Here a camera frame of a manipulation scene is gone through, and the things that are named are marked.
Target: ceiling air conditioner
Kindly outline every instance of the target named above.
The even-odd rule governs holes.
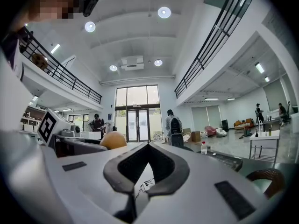
[[[143,56],[130,56],[121,59],[122,66],[124,70],[143,70]]]

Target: glass door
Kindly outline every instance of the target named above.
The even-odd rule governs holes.
[[[128,142],[137,142],[137,113],[136,110],[128,111]]]
[[[138,110],[138,141],[149,140],[148,110]]]

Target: staircase railing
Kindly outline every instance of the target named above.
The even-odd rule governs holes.
[[[69,72],[36,40],[31,32],[29,32],[26,28],[24,28],[24,31],[27,36],[25,36],[25,39],[20,43],[20,51],[27,59],[36,63],[36,61],[39,61],[38,59],[40,59],[39,55],[42,55],[47,63],[46,67],[42,68],[44,72],[84,97],[101,104],[102,96],[99,93],[91,89],[88,85],[84,84],[71,72]]]
[[[175,89],[177,98],[216,56],[245,14],[252,0],[225,0],[212,30],[199,53]]]

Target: recessed ceiling light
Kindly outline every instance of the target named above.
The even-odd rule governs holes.
[[[117,71],[117,67],[116,67],[115,65],[111,65],[109,68],[110,68],[110,70],[112,70],[112,71]]]
[[[258,71],[259,71],[261,74],[263,74],[263,73],[265,72],[265,70],[262,68],[262,66],[261,66],[260,63],[256,64],[256,68],[258,69]]]
[[[155,66],[160,66],[162,64],[163,64],[163,62],[161,60],[156,60],[155,61]]]
[[[218,100],[219,98],[205,98],[205,100]]]
[[[168,7],[161,7],[158,10],[158,15],[161,18],[169,18],[171,15],[171,10]]]
[[[53,50],[51,51],[51,53],[53,54],[59,47],[60,47],[60,45],[57,44],[57,45],[53,48]]]
[[[85,30],[87,32],[93,32],[95,30],[95,24],[92,22],[92,21],[88,21],[86,24],[85,24]]]

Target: white ceiling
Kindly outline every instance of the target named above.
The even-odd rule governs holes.
[[[41,86],[40,84],[32,81],[26,76],[23,77],[23,84],[29,90],[29,92],[34,96],[38,96],[37,105],[43,106],[45,108],[50,108],[53,110],[63,111],[65,109],[73,109],[74,112],[86,112],[89,113],[93,110],[72,102],[63,96],[60,96],[47,88]]]
[[[49,51],[57,43],[61,45],[54,53],[60,62],[75,54],[100,81],[171,75],[174,47],[182,42],[177,39],[182,20],[186,24],[182,14],[185,1],[99,0],[88,18],[74,14],[73,19],[33,23],[28,28]],[[171,17],[160,18],[160,7],[169,7]],[[94,32],[85,31],[87,21],[96,24]],[[109,70],[110,65],[119,66],[121,58],[128,56],[144,56],[144,70]],[[156,67],[156,59],[161,59],[163,65]]]
[[[285,70],[269,45],[258,35],[254,35],[235,55],[233,62],[216,79],[211,80],[198,93],[192,96],[186,104],[203,103],[205,98],[238,98],[258,87],[268,83],[264,80],[267,76],[271,81],[285,74]],[[260,63],[265,70],[261,74],[255,67]]]

